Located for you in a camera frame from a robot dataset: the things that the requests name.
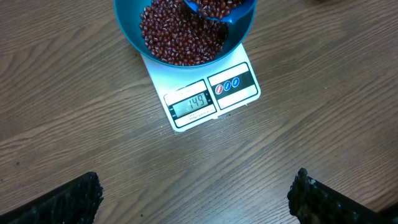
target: blue bowl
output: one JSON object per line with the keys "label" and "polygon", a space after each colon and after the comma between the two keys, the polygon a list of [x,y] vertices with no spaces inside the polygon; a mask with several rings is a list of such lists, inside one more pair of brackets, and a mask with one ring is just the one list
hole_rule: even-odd
{"label": "blue bowl", "polygon": [[130,43],[142,55],[163,65],[177,68],[195,68],[209,65],[211,63],[215,63],[221,60],[222,58],[233,52],[233,50],[244,40],[244,38],[249,33],[249,30],[254,20],[254,12],[256,11],[256,7],[254,6],[251,11],[247,13],[244,17],[240,18],[240,20],[236,21],[234,24],[229,24],[229,35],[228,39],[225,41],[223,51],[219,52],[213,61],[201,65],[183,67],[162,62],[158,58],[152,56],[148,48],[145,46],[145,42],[144,39],[141,37],[141,30],[139,28],[139,23],[142,21],[140,18],[140,14],[144,12],[144,8],[146,6],[150,5],[151,0],[114,0],[114,10],[120,28],[126,38],[130,41]]}

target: wooden table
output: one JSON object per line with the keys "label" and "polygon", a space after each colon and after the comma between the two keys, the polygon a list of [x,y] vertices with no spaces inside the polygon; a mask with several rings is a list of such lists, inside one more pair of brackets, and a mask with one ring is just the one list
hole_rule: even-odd
{"label": "wooden table", "polygon": [[0,213],[88,171],[95,223],[297,223],[301,167],[398,202],[398,2],[261,0],[262,96],[175,134],[111,0],[0,1]]}

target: red bean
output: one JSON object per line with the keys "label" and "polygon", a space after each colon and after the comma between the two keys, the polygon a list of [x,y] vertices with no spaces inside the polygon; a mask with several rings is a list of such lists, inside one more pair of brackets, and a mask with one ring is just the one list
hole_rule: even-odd
{"label": "red bean", "polygon": [[196,0],[206,2],[202,16],[193,13],[182,0],[152,0],[151,7],[145,7],[140,14],[139,27],[145,45],[151,54],[165,63],[179,66],[199,65],[215,58],[222,50],[228,36],[228,25],[208,21],[205,17],[215,13],[226,15],[237,0]]}

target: digital kitchen scale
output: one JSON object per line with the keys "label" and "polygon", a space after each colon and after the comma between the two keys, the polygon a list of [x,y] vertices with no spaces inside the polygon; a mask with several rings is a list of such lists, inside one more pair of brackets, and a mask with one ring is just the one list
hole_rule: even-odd
{"label": "digital kitchen scale", "polygon": [[216,119],[261,94],[242,44],[224,59],[199,68],[175,68],[142,58],[176,132]]}

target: digital number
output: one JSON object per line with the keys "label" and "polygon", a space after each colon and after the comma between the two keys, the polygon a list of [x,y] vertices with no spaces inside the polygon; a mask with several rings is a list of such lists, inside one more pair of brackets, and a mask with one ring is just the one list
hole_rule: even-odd
{"label": "digital number", "polygon": [[191,109],[197,108],[199,106],[203,106],[205,104],[205,101],[203,99],[202,94],[189,100],[189,104],[191,106]]}
{"label": "digital number", "polygon": [[201,105],[200,106],[203,106],[205,104],[205,101],[203,100],[202,95],[198,96],[198,100],[201,101]]}

